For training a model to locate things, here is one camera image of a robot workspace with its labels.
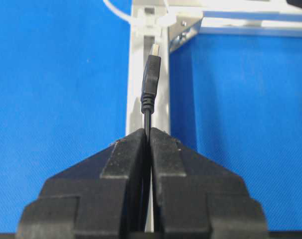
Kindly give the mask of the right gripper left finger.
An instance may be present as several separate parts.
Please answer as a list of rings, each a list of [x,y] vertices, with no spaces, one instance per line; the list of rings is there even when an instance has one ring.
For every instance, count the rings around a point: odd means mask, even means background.
[[[143,231],[146,135],[138,129],[48,178],[24,208],[18,239],[122,239]]]

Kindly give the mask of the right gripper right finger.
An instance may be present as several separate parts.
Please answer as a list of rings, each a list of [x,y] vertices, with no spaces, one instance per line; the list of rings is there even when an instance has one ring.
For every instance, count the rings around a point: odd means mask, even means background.
[[[262,206],[244,180],[152,128],[154,229],[165,239],[266,239]]]

